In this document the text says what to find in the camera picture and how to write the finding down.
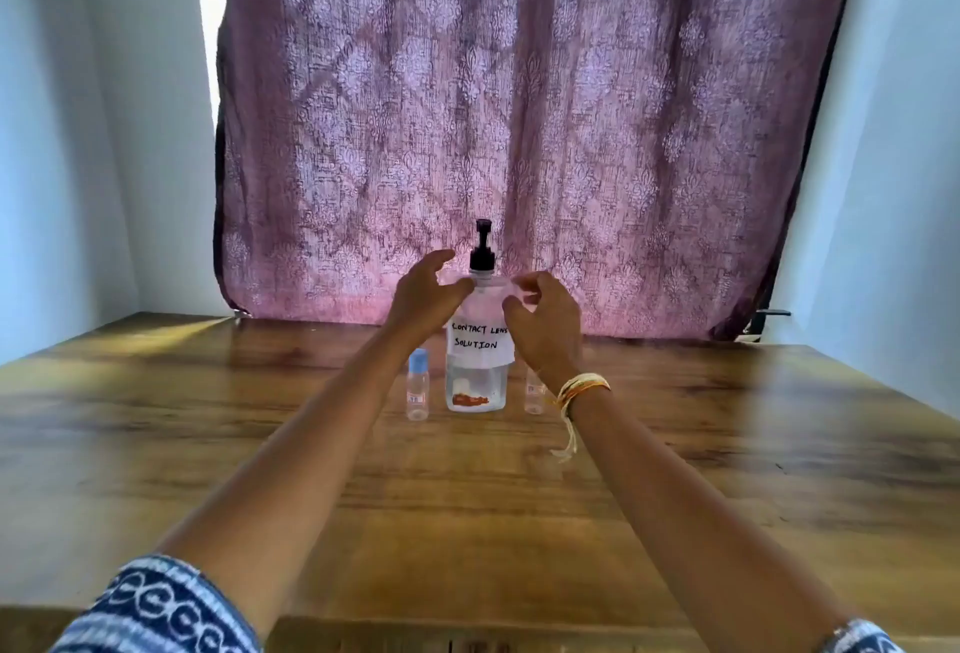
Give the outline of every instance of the person's right hand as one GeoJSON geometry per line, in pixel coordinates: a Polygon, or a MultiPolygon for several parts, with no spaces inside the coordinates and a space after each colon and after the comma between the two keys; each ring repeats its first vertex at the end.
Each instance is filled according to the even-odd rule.
{"type": "Polygon", "coordinates": [[[580,306],[548,271],[525,273],[513,283],[526,295],[522,303],[516,296],[503,300],[510,337],[520,357],[556,395],[580,372],[580,306]],[[534,311],[523,304],[534,307],[534,311]]]}

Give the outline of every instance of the person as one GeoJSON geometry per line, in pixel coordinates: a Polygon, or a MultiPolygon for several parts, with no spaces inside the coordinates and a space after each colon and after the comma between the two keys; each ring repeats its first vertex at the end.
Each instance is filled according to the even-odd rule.
{"type": "MultiPolygon", "coordinates": [[[[433,251],[403,276],[386,321],[342,371],[154,554],[122,567],[54,652],[257,651],[330,519],[398,370],[474,290],[468,278],[438,283],[437,272],[453,256],[433,251]]],[[[510,335],[556,395],[584,369],[580,308],[546,271],[515,282],[524,298],[504,301],[510,335]]],[[[616,388],[581,392],[569,417],[711,651],[900,650],[739,515],[618,403],[616,388]]]]}

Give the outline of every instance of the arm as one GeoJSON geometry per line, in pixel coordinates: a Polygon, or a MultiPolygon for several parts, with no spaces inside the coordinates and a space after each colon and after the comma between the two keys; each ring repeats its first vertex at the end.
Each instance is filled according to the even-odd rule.
{"type": "Polygon", "coordinates": [[[474,290],[437,284],[434,251],[397,285],[384,326],[157,551],[203,571],[266,638],[404,360],[474,290]]]}
{"type": "MultiPolygon", "coordinates": [[[[556,395],[579,368],[580,310],[538,272],[517,280],[537,305],[504,302],[521,356],[556,395]]],[[[831,591],[603,388],[570,419],[670,591],[713,651],[811,653],[851,612],[831,591]]]]}

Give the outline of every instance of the white paper label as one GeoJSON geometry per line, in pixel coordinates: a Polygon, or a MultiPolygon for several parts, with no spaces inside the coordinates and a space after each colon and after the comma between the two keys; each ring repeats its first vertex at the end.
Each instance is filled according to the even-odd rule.
{"type": "Polygon", "coordinates": [[[446,354],[455,357],[462,368],[498,368],[514,361],[514,338],[503,319],[498,324],[484,324],[454,317],[446,330],[446,354]]]}

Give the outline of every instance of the sleeve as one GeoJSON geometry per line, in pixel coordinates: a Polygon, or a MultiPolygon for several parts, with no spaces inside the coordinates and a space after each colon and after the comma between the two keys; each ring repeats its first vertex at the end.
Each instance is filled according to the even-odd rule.
{"type": "Polygon", "coordinates": [[[259,653],[257,634],[198,569],[161,555],[139,557],[51,653],[259,653]]]}
{"type": "Polygon", "coordinates": [[[877,625],[851,620],[821,646],[818,653],[904,653],[877,625]]]}

